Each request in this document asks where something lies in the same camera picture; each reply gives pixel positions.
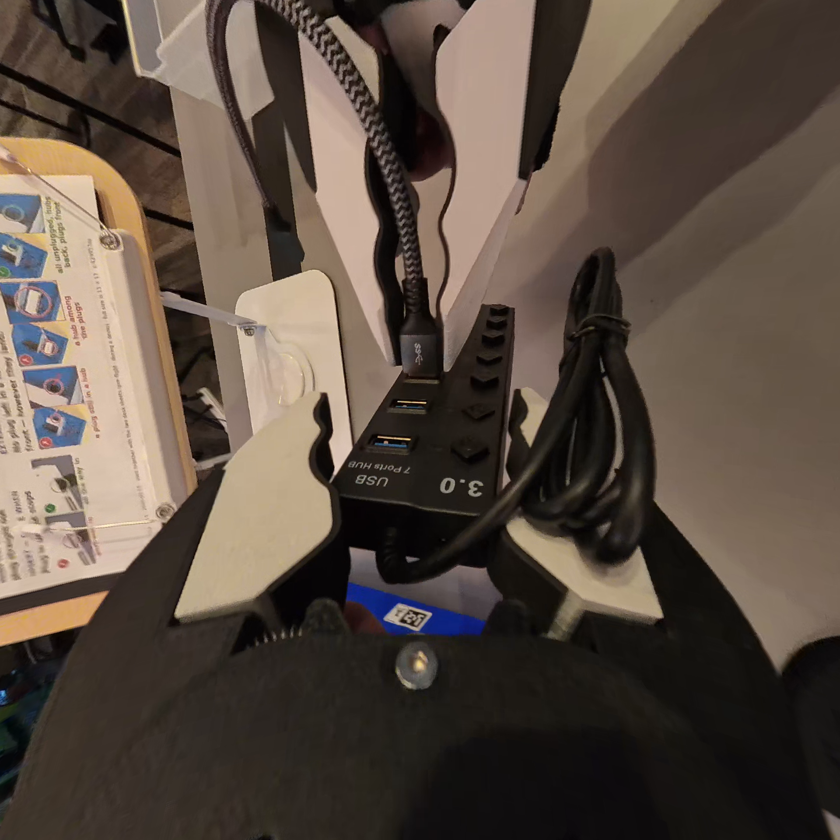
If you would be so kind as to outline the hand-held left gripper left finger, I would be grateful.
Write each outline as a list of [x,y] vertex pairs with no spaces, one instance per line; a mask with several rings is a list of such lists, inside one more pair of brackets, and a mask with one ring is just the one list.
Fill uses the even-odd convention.
[[343,598],[332,433],[328,395],[311,392],[231,458],[175,606],[179,623],[253,612],[296,624],[312,600]]

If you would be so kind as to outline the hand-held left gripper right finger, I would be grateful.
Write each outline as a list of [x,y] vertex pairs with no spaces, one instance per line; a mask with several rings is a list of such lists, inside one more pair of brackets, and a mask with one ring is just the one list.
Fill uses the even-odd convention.
[[575,626],[587,613],[647,625],[664,616],[641,548],[602,563],[582,542],[541,532],[522,515],[499,532],[492,582],[536,626]]

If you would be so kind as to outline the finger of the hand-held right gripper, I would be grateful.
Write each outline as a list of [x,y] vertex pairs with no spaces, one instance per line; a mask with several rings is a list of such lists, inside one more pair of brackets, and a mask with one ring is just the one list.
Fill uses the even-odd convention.
[[526,185],[520,177],[533,1],[477,2],[440,46],[440,111],[455,152],[443,238],[444,319],[483,300]]
[[306,2],[332,36],[302,37],[319,208],[374,337],[403,356],[425,277],[416,184],[445,168],[434,105],[436,2]]

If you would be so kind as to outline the blue plastic bin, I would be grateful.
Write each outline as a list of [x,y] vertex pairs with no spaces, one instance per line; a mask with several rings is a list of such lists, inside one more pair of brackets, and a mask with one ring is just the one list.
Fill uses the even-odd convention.
[[443,607],[349,583],[348,601],[366,608],[390,635],[477,636],[485,621]]

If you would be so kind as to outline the printed instruction sheet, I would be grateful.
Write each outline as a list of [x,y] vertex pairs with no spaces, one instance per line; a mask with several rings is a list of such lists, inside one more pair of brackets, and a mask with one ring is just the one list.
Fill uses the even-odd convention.
[[2,175],[3,599],[124,571],[173,491],[125,275],[88,175]]

